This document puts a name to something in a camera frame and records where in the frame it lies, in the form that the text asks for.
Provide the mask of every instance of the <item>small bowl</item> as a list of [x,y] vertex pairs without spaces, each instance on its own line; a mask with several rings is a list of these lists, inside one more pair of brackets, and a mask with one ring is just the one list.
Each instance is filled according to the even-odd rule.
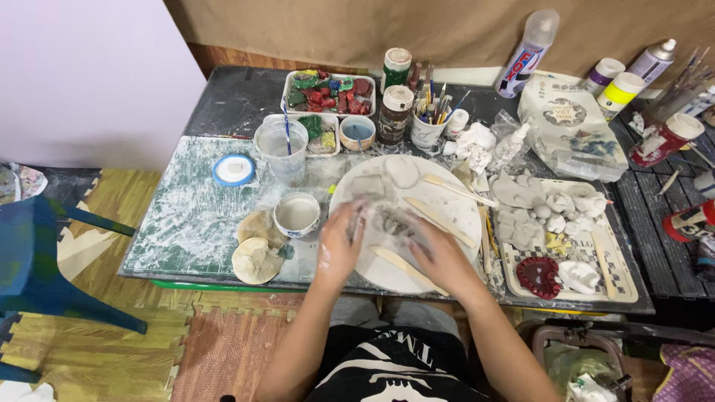
[[320,221],[320,203],[310,194],[292,192],[273,208],[273,220],[278,230],[288,237],[308,236]]
[[[367,127],[368,129],[370,129],[370,136],[366,139],[361,139],[360,142],[358,142],[357,139],[350,138],[345,135],[345,133],[343,132],[343,128],[353,125],[361,125]],[[375,141],[375,123],[373,123],[373,121],[370,120],[369,117],[360,115],[348,116],[340,123],[340,142],[342,143],[343,147],[348,148],[351,151],[360,151],[360,145],[362,145],[364,151],[367,148],[370,148],[370,145],[373,144],[373,141]]]

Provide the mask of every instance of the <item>popsicle stick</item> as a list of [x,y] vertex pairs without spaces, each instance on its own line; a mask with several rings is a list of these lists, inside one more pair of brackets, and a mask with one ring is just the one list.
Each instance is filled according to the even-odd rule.
[[488,205],[490,207],[496,207],[499,205],[498,202],[489,200],[487,198],[482,197],[481,195],[474,194],[473,192],[469,192],[467,190],[464,190],[463,188],[459,188],[455,185],[451,185],[447,182],[445,182],[442,177],[438,177],[435,175],[431,175],[427,173],[426,175],[422,176],[422,180],[425,180],[428,183],[432,183],[434,185],[438,185],[441,187],[446,188],[447,190],[454,191],[459,195],[463,195],[465,197],[471,198],[472,200],[475,200],[477,202],[481,202],[484,205]]
[[484,259],[484,273],[491,274],[491,262],[489,258],[489,237],[487,232],[487,207],[479,208],[479,218],[482,220],[482,258]]
[[408,204],[412,205],[416,210],[420,211],[423,213],[425,216],[430,218],[434,223],[437,224],[437,226],[441,226],[442,229],[445,231],[452,233],[454,237],[458,238],[461,242],[463,242],[467,247],[469,248],[476,248],[477,245],[467,237],[467,235],[464,234],[461,230],[459,230],[459,227],[457,227],[455,224],[450,222],[449,220],[446,220],[442,215],[437,213],[437,211],[433,210],[427,204],[424,202],[418,200],[417,198],[411,198],[411,197],[404,197],[403,198],[405,201],[407,201]]
[[593,238],[593,248],[596,250],[596,257],[598,257],[598,266],[601,267],[601,273],[603,274],[603,283],[606,285],[606,295],[609,300],[615,300],[616,287],[613,286],[613,277],[611,277],[611,272],[608,271],[608,263],[606,262],[606,256],[603,254],[603,248],[601,247],[601,240],[598,239],[597,230],[591,231],[591,237]]
[[379,245],[371,246],[370,251],[372,251],[376,255],[379,255],[382,258],[385,258],[390,264],[405,271],[406,274],[419,279],[422,283],[429,286],[430,288],[437,290],[442,296],[449,296],[449,293],[447,293],[439,286],[435,285],[435,283],[432,282],[430,278],[427,278],[425,274],[418,271],[415,267],[405,261],[405,259],[400,257],[398,254],[393,253],[392,251]]

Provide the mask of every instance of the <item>dried clay disc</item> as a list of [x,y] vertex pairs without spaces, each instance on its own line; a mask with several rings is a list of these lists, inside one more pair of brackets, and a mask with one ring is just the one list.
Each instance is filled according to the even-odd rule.
[[269,210],[253,211],[238,225],[236,238],[239,244],[252,237],[266,239],[268,247],[277,249],[283,247],[288,240],[273,223],[273,214]]
[[270,253],[268,240],[247,239],[233,252],[233,273],[243,282],[259,285],[271,280],[283,265],[283,259]]

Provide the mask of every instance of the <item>white wall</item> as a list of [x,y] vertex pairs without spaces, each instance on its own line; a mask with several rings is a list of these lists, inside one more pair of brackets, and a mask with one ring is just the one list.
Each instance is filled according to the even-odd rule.
[[162,0],[0,2],[0,160],[163,171],[206,84]]

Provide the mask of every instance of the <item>blue chair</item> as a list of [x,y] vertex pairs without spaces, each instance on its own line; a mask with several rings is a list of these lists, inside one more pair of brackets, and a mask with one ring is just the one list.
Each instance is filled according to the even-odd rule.
[[[0,205],[0,315],[30,313],[84,318],[147,333],[147,323],[82,292],[57,267],[57,215],[133,236],[134,228],[42,195]],[[39,374],[0,362],[0,379],[37,382]]]

